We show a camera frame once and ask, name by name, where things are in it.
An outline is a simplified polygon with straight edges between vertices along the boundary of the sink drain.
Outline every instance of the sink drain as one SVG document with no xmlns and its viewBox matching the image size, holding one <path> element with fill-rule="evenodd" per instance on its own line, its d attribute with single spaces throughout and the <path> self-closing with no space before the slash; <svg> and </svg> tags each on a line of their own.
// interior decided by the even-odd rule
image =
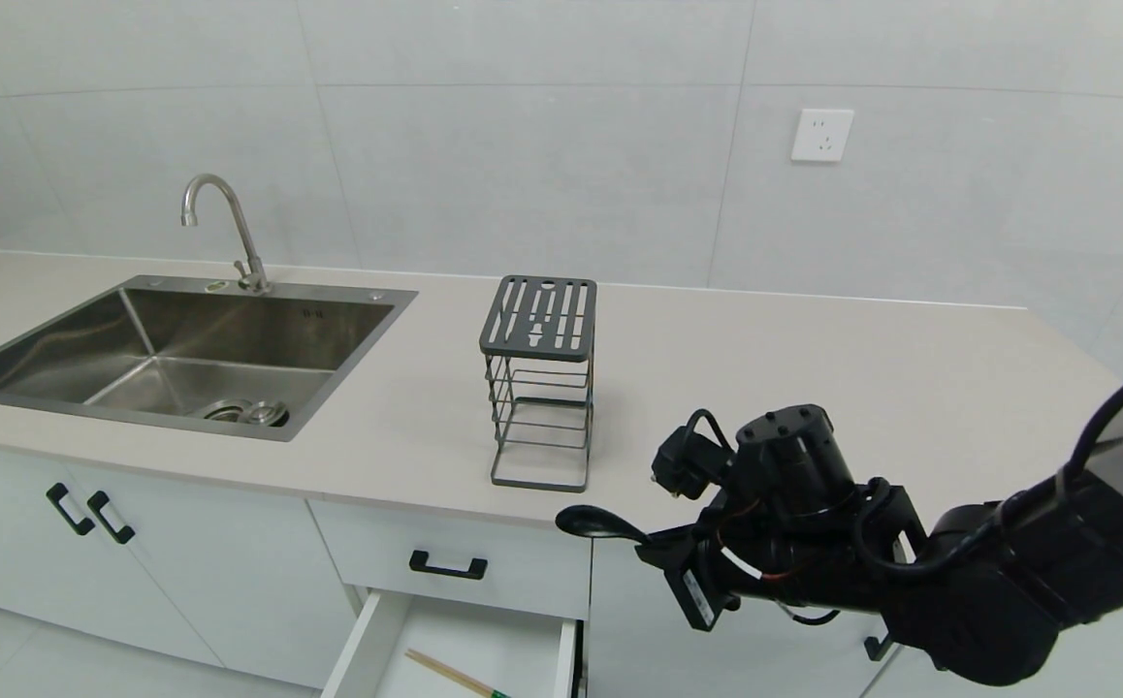
<svg viewBox="0 0 1123 698">
<path fill-rule="evenodd" d="M 243 416 L 243 407 L 230 405 L 228 407 L 217 407 L 203 415 L 203 419 L 214 421 L 214 423 L 236 423 Z"/>
<path fill-rule="evenodd" d="M 220 401 L 192 412 L 192 416 L 211 423 L 283 425 L 290 420 L 286 404 L 280 401 Z"/>
</svg>

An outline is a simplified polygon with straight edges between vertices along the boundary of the sink basin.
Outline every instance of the sink basin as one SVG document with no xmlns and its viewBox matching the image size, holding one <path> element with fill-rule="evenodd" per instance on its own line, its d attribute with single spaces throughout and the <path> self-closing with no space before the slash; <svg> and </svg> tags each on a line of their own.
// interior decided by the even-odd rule
<svg viewBox="0 0 1123 698">
<path fill-rule="evenodd" d="M 414 296 L 140 275 L 0 346 L 0 403 L 290 441 Z"/>
</svg>

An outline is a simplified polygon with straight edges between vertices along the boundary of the kitchen countertop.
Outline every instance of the kitchen countertop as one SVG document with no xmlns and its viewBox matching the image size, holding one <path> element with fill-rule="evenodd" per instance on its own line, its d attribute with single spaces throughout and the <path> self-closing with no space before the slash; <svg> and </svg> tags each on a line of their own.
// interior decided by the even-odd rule
<svg viewBox="0 0 1123 698">
<path fill-rule="evenodd" d="M 0 345 L 137 274 L 225 264 L 0 252 Z M 649 481 L 697 407 L 728 434 L 767 410 L 828 410 L 856 480 L 911 492 L 925 526 L 1052 474 L 1114 376 L 1026 310 L 601 284 L 586 494 L 495 487 L 477 337 L 496 279 L 270 267 L 282 283 L 419 296 L 294 440 L 121 424 L 0 405 L 0 446 L 310 498 L 550 525 L 569 504 L 656 530 L 700 502 Z"/>
</svg>

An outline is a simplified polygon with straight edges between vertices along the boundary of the wall socket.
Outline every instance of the wall socket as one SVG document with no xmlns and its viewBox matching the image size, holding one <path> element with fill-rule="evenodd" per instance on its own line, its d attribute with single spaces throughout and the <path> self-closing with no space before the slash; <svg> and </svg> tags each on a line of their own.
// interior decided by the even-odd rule
<svg viewBox="0 0 1123 698">
<path fill-rule="evenodd" d="M 852 110 L 803 110 L 791 159 L 796 163 L 842 162 L 846 137 L 852 123 Z"/>
</svg>

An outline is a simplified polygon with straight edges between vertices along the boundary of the wooden chopstick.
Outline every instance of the wooden chopstick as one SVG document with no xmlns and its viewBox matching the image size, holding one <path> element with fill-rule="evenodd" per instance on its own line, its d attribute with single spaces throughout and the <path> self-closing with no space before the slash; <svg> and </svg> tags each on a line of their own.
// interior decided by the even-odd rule
<svg viewBox="0 0 1123 698">
<path fill-rule="evenodd" d="M 472 677 L 456 670 L 456 668 L 449 664 L 438 662 L 433 658 L 429 658 L 418 650 L 407 650 L 408 658 L 414 659 L 416 662 L 428 667 L 433 672 L 444 676 L 447 680 L 454 681 L 459 686 L 472 689 L 478 695 L 483 695 L 483 698 L 509 698 L 509 695 L 504 695 L 501 690 L 495 690 L 486 683 L 481 683 L 481 681 L 472 679 Z"/>
</svg>

